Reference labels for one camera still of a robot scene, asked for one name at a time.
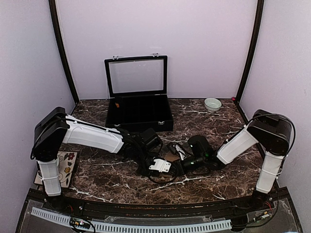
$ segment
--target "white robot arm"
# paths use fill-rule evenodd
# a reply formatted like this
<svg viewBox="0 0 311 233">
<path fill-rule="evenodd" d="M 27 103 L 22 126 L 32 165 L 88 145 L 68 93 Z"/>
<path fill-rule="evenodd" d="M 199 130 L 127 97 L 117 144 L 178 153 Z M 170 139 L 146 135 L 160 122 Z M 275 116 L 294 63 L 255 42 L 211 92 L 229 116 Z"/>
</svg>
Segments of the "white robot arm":
<svg viewBox="0 0 311 233">
<path fill-rule="evenodd" d="M 61 195 L 58 179 L 57 153 L 62 143 L 80 144 L 106 150 L 110 153 L 128 153 L 141 166 L 141 174 L 152 171 L 167 172 L 171 163 L 155 158 L 151 150 L 162 141 L 152 130 L 130 134 L 90 124 L 67 115 L 63 108 L 54 109 L 35 128 L 35 144 L 31 158 L 36 158 L 41 180 L 49 197 Z"/>
</svg>

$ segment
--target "white bowl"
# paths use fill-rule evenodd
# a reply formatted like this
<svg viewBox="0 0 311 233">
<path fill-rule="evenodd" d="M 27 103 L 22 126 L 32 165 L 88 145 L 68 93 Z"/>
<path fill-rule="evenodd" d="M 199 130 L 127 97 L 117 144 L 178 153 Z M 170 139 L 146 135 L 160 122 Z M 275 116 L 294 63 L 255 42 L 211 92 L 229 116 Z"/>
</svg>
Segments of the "white bowl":
<svg viewBox="0 0 311 233">
<path fill-rule="evenodd" d="M 214 113 L 220 109 L 222 103 L 215 98 L 207 98 L 204 100 L 204 105 L 207 108 L 208 112 Z"/>
</svg>

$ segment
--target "lavender wall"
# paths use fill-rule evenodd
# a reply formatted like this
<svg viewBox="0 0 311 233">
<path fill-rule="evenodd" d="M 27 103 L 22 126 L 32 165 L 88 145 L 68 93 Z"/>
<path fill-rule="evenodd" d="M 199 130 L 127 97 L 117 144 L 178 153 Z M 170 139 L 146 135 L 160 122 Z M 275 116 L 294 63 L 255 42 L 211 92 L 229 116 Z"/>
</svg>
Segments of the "lavender wall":
<svg viewBox="0 0 311 233">
<path fill-rule="evenodd" d="M 295 146 L 280 176 L 288 186 L 305 232 L 311 229 L 311 1 L 265 2 L 262 26 L 242 108 L 288 116 L 297 127 Z"/>
<path fill-rule="evenodd" d="M 72 111 L 74 102 L 47 0 L 1 1 L 0 32 L 0 231 L 12 233 L 34 180 L 34 127 L 56 106 Z"/>
<path fill-rule="evenodd" d="M 81 99 L 106 99 L 104 59 L 168 55 L 171 98 L 236 95 L 256 0 L 59 0 Z"/>
</svg>

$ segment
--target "metal bracket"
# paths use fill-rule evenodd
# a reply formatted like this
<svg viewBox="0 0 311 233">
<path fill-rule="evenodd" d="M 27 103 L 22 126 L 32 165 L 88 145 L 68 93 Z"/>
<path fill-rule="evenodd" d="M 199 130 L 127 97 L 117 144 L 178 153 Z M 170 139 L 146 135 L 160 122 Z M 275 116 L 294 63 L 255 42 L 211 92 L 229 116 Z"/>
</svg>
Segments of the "metal bracket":
<svg viewBox="0 0 311 233">
<path fill-rule="evenodd" d="M 154 159 L 155 165 L 150 165 L 150 170 L 156 170 L 159 172 L 169 172 L 171 163 L 163 159 Z"/>
</svg>

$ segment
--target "brown marble tabletop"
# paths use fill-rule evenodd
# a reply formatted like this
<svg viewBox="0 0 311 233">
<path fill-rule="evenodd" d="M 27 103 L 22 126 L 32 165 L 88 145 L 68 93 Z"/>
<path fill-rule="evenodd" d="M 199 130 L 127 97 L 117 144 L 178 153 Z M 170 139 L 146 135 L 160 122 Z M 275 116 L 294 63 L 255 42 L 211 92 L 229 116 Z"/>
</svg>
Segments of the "brown marble tabletop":
<svg viewBox="0 0 311 233">
<path fill-rule="evenodd" d="M 243 125 L 232 100 L 221 100 L 216 113 L 208 113 L 201 99 L 170 99 L 174 117 L 172 132 L 158 133 L 164 142 L 164 156 L 169 142 L 179 142 L 191 151 L 187 140 L 204 135 L 214 149 L 220 147 Z M 73 116 L 104 126 L 108 100 L 83 100 Z M 74 144 L 63 144 L 61 150 L 77 151 L 76 170 L 64 194 L 85 200 L 122 204 L 186 204 L 234 199 L 252 194 L 259 177 L 262 158 L 254 146 L 220 171 L 197 176 L 188 173 L 173 183 L 158 185 L 136 173 L 133 161 L 122 162 L 121 155 Z"/>
</svg>

